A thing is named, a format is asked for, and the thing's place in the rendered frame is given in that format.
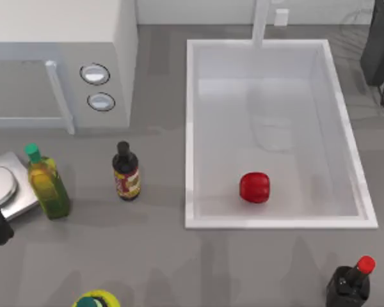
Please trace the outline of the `dark bottle red yellow label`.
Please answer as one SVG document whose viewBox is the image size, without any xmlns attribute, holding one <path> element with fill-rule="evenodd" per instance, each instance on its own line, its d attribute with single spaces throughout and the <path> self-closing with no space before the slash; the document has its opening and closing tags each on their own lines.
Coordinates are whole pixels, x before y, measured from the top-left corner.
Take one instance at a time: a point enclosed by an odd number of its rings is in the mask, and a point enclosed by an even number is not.
<svg viewBox="0 0 384 307">
<path fill-rule="evenodd" d="M 116 146 L 117 153 L 112 159 L 117 195 L 124 201 L 136 199 L 141 192 L 139 161 L 126 141 Z"/>
</svg>

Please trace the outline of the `red bell pepper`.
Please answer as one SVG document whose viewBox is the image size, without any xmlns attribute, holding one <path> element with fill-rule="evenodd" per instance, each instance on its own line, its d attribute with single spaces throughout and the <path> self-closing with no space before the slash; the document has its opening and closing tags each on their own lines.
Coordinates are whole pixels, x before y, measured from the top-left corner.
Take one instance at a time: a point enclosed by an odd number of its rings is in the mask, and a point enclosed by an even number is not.
<svg viewBox="0 0 384 307">
<path fill-rule="evenodd" d="M 265 203 L 269 200 L 270 179 L 262 172 L 244 174 L 239 183 L 240 197 L 250 203 Z"/>
</svg>

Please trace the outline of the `white sink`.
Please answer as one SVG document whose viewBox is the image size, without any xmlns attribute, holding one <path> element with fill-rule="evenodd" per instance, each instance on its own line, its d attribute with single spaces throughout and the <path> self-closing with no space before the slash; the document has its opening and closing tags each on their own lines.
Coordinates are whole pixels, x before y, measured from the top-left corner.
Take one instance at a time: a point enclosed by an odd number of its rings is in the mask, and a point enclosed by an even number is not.
<svg viewBox="0 0 384 307">
<path fill-rule="evenodd" d="M 186 228 L 378 227 L 325 39 L 187 42 Z M 265 173 L 269 200 L 239 195 Z"/>
</svg>

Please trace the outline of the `small microwave knob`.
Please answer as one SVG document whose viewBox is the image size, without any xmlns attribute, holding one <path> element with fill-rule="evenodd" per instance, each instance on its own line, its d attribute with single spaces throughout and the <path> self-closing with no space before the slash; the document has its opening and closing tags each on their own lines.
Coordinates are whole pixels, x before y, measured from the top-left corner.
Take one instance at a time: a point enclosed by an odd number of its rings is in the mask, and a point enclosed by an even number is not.
<svg viewBox="0 0 384 307">
<path fill-rule="evenodd" d="M 88 96 L 87 104 L 95 111 L 108 112 L 115 107 L 115 100 L 107 93 L 98 92 Z"/>
</svg>

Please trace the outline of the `large microwave knob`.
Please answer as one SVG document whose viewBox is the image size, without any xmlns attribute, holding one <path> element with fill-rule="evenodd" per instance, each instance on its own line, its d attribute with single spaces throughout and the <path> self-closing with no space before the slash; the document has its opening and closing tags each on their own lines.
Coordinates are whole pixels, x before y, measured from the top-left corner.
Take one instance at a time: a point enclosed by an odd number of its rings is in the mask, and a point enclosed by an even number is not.
<svg viewBox="0 0 384 307">
<path fill-rule="evenodd" d="M 110 79 L 109 70 L 98 63 L 82 66 L 79 74 L 83 81 L 94 86 L 105 84 Z"/>
</svg>

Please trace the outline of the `tall white tap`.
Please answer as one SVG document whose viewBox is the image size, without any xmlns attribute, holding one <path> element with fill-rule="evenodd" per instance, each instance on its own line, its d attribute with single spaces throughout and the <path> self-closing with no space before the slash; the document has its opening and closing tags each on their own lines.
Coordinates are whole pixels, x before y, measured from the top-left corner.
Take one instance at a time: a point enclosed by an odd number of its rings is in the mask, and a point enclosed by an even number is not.
<svg viewBox="0 0 384 307">
<path fill-rule="evenodd" d="M 262 46 L 270 3 L 271 0 L 255 0 L 252 44 L 256 49 L 260 49 Z"/>
</svg>

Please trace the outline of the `yellow oil bottle green cap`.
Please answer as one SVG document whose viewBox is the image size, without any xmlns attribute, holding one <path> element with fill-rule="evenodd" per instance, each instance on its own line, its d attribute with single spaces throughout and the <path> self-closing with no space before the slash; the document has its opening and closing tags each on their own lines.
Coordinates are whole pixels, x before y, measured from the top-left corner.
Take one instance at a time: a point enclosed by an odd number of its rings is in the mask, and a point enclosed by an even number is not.
<svg viewBox="0 0 384 307">
<path fill-rule="evenodd" d="M 24 151 L 29 158 L 28 181 L 48 219 L 70 214 L 70 198 L 58 173 L 54 159 L 41 154 L 37 144 L 30 143 Z"/>
</svg>

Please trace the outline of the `pale microwave oven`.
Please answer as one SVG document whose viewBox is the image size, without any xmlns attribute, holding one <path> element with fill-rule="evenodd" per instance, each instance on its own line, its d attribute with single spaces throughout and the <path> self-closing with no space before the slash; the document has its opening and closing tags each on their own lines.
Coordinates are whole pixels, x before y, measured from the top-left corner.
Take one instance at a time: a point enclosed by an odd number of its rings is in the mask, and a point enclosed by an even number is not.
<svg viewBox="0 0 384 307">
<path fill-rule="evenodd" d="M 45 69 L 58 77 L 75 130 L 126 129 L 131 120 L 138 31 L 135 0 L 0 0 L 0 128 L 56 128 L 65 124 Z M 110 73 L 94 86 L 82 66 L 98 63 Z M 104 92 L 108 112 L 87 104 Z"/>
</svg>

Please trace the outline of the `silver kitchen scale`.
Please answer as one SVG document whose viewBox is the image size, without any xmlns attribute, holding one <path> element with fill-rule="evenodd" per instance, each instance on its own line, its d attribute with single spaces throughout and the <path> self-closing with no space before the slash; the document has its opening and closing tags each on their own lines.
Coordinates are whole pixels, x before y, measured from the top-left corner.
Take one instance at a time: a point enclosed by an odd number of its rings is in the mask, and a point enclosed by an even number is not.
<svg viewBox="0 0 384 307">
<path fill-rule="evenodd" d="M 28 170 L 13 152 L 0 155 L 0 209 L 10 221 L 38 206 Z"/>
</svg>

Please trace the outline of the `black bottle red cap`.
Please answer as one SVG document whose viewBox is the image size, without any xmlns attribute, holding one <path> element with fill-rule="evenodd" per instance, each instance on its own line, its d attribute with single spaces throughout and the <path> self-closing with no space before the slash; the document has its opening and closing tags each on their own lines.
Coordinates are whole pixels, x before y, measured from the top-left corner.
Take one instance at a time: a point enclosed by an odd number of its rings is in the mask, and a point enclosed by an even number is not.
<svg viewBox="0 0 384 307">
<path fill-rule="evenodd" d="M 376 261 L 369 255 L 362 256 L 353 266 L 338 266 L 326 286 L 325 307 L 363 307 L 370 291 L 370 274 Z"/>
</svg>

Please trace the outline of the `black chair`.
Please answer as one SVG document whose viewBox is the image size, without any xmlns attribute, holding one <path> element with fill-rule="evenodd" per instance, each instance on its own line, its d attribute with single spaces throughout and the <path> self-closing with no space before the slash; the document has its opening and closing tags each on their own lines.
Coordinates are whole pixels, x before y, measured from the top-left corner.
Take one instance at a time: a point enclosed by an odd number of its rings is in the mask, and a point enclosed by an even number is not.
<svg viewBox="0 0 384 307">
<path fill-rule="evenodd" d="M 384 108 L 384 0 L 374 0 L 360 66 L 366 84 L 377 88 L 380 94 L 380 106 Z"/>
</svg>

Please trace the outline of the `white wall socket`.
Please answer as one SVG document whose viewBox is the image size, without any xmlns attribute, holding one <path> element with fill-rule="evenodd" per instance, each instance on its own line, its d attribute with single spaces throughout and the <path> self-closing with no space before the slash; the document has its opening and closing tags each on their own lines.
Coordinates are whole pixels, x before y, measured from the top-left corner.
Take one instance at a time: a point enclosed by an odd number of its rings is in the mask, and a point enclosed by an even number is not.
<svg viewBox="0 0 384 307">
<path fill-rule="evenodd" d="M 283 9 L 283 8 L 276 9 L 274 26 L 285 27 L 288 25 L 288 21 L 289 21 L 289 9 Z"/>
</svg>

